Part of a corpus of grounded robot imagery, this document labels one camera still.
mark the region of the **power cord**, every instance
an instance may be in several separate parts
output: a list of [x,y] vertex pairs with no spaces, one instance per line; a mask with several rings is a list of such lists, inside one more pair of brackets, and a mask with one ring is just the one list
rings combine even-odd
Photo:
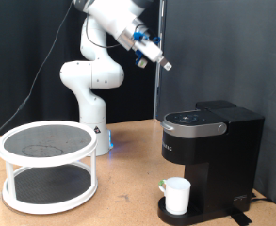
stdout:
[[262,199],[252,199],[252,200],[251,200],[251,203],[257,202],[257,201],[273,202],[273,200],[271,200],[271,199],[269,199],[269,198],[262,198]]
[[37,73],[36,73],[36,76],[35,76],[35,79],[34,79],[34,81],[33,81],[32,86],[31,86],[31,90],[30,90],[29,94],[28,94],[27,97],[24,99],[23,103],[18,107],[18,109],[16,110],[16,112],[14,113],[14,115],[13,115],[8,121],[6,121],[6,123],[3,124],[2,127],[0,127],[0,131],[8,124],[11,120],[14,119],[14,117],[18,114],[18,112],[19,112],[20,110],[23,109],[24,105],[26,104],[26,102],[27,102],[28,99],[30,98],[31,93],[32,93],[32,90],[33,90],[34,85],[35,85],[35,82],[36,82],[36,80],[37,80],[37,78],[38,78],[38,75],[40,74],[41,68],[43,67],[43,64],[46,62],[46,60],[48,59],[48,57],[49,57],[49,56],[51,55],[51,53],[52,53],[52,50],[53,50],[53,48],[54,48],[54,46],[55,46],[55,44],[56,44],[56,41],[57,41],[57,37],[58,37],[58,33],[59,33],[59,31],[60,31],[60,28],[62,27],[62,25],[63,25],[65,19],[66,19],[67,16],[69,15],[69,12],[70,12],[70,10],[71,10],[72,5],[73,5],[73,0],[71,1],[70,6],[69,6],[69,9],[68,9],[68,11],[66,12],[66,14],[65,14],[65,16],[64,16],[64,18],[63,18],[63,20],[62,20],[62,22],[61,22],[61,24],[60,24],[60,26],[59,26],[58,31],[56,32],[56,37],[55,37],[55,40],[54,40],[54,42],[53,42],[53,44],[52,44],[52,47],[51,47],[49,53],[47,54],[45,60],[42,62],[42,64],[41,64],[39,70],[38,70]]

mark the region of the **cup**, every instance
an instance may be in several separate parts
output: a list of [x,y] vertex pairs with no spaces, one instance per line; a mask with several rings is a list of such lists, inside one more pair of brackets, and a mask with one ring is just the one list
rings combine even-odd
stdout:
[[188,198],[190,195],[191,183],[185,178],[171,177],[168,180],[161,180],[159,189],[166,197],[166,210],[174,215],[183,215],[187,211]]

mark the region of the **coffee maker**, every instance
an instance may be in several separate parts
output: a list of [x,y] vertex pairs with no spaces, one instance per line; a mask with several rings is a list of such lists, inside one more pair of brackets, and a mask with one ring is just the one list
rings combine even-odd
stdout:
[[250,209],[263,124],[263,116],[226,101],[198,102],[196,110],[166,115],[162,155],[185,165],[191,189],[185,214],[169,213],[164,197],[158,216],[171,225],[243,217]]

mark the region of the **black curtain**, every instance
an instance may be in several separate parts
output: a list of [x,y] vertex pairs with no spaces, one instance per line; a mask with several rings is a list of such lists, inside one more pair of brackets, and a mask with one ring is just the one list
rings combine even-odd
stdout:
[[226,100],[266,117],[254,188],[276,202],[276,0],[165,1],[157,118]]
[[[0,126],[17,110],[30,91],[34,77],[48,54],[71,0],[0,0]],[[158,27],[159,1],[140,19],[152,30]],[[59,78],[64,62],[85,60],[80,53],[81,27],[86,14],[72,6],[61,27],[56,46],[44,64],[30,100],[0,133],[32,121],[78,121],[78,103]],[[116,44],[108,36],[108,45]],[[154,108],[155,65],[135,65],[133,51],[109,49],[122,65],[123,84],[117,89],[95,89],[106,101],[106,122],[150,119]]]

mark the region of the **wooden table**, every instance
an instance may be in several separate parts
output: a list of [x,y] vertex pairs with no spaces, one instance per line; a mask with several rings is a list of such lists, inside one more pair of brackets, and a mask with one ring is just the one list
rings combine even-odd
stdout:
[[[131,121],[109,124],[107,128],[112,131],[114,148],[97,157],[98,190],[89,201],[64,213],[37,216],[6,207],[1,199],[6,166],[0,158],[0,225],[166,225],[157,216],[157,203],[163,196],[157,184],[161,179],[184,176],[184,166],[162,157],[163,130],[159,121]],[[89,157],[82,162],[89,164]],[[253,221],[251,226],[275,226],[276,204],[255,202],[246,215]],[[230,217],[198,225],[237,226]]]

